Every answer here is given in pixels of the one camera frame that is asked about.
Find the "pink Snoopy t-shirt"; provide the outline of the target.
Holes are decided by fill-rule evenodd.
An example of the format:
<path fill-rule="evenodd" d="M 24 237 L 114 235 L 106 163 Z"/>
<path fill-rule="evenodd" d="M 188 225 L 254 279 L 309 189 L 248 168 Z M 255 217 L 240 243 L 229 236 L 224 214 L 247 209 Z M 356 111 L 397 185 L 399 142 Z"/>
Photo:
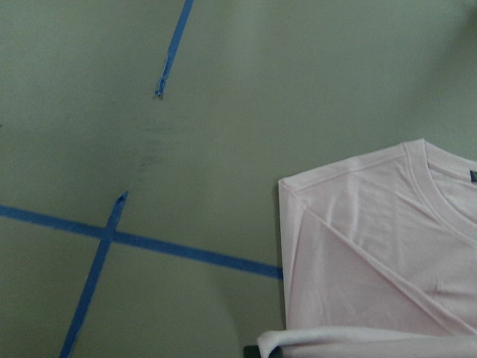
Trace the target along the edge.
<path fill-rule="evenodd" d="M 476 162 L 419 139 L 283 178 L 269 357 L 474 357 Z"/>

